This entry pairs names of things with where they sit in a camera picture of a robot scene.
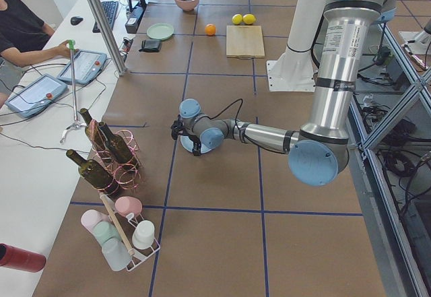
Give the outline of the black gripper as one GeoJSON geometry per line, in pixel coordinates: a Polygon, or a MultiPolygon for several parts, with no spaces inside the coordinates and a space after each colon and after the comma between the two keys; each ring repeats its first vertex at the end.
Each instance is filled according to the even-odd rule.
{"type": "Polygon", "coordinates": [[[192,149],[194,156],[201,155],[202,143],[200,139],[191,133],[189,133],[184,127],[180,128],[180,142],[185,149],[192,149]]]}

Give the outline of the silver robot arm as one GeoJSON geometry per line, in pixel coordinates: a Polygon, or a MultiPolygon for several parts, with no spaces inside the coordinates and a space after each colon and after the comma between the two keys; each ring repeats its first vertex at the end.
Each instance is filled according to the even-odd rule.
{"type": "Polygon", "coordinates": [[[298,0],[286,50],[267,72],[273,91],[313,91],[307,122],[288,131],[235,117],[218,120],[204,114],[198,101],[186,99],[172,138],[184,137],[196,156],[225,139],[251,143],[287,155],[292,174],[308,185],[332,182],[349,161],[345,122],[368,29],[394,15],[395,0],[298,0]]]}

